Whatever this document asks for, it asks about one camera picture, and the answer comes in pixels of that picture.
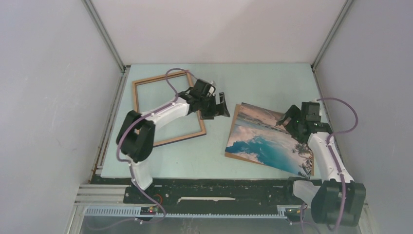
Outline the wooden picture frame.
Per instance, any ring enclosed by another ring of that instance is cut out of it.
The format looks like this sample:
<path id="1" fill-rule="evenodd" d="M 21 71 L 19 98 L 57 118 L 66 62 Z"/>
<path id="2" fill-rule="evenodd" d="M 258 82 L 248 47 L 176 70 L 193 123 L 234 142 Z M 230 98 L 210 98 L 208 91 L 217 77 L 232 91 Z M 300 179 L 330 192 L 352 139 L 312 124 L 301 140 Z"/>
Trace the wooden picture frame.
<path id="1" fill-rule="evenodd" d="M 188 117 L 187 100 L 179 97 L 179 91 L 170 80 L 176 77 L 186 77 L 182 81 L 184 93 L 194 86 L 189 70 L 174 68 L 167 75 L 135 80 L 131 83 L 134 110 L 141 114 L 145 121 L 153 121 L 155 126 L 153 146 L 163 146 L 188 140 L 207 134 L 201 112 L 194 112 L 194 117 Z"/>

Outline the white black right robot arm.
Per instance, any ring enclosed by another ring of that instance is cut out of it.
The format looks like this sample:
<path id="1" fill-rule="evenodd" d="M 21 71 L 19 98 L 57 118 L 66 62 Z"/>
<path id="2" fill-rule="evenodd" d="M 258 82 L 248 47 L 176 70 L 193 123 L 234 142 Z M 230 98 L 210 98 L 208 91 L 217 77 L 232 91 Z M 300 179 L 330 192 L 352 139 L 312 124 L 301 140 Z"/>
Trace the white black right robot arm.
<path id="1" fill-rule="evenodd" d="M 286 187 L 283 197 L 295 204 L 299 200 L 310 206 L 315 223 L 326 224 L 331 231 L 339 226 L 358 225 L 366 198 L 364 184 L 350 175 L 335 145 L 335 135 L 328 123 L 321 121 L 318 100 L 291 105 L 277 121 L 298 143 L 307 146 L 317 161 L 321 185 L 296 180 Z"/>

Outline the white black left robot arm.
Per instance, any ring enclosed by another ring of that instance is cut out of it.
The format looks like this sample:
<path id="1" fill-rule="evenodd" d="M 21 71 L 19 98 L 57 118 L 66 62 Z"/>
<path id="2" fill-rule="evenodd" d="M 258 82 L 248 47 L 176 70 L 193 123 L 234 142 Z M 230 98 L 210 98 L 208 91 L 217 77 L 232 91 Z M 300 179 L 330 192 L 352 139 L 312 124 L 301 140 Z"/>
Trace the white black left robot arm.
<path id="1" fill-rule="evenodd" d="M 132 183 L 137 187 L 135 197 L 142 203 L 148 203 L 154 197 L 154 190 L 150 187 L 153 178 L 147 159 L 154 147 L 156 130 L 195 112 L 200 112 L 202 120 L 229 117 L 224 93 L 218 94 L 217 103 L 215 91 L 212 82 L 199 79 L 164 105 L 144 113 L 131 110 L 125 116 L 116 138 L 116 158 L 128 164 Z"/>

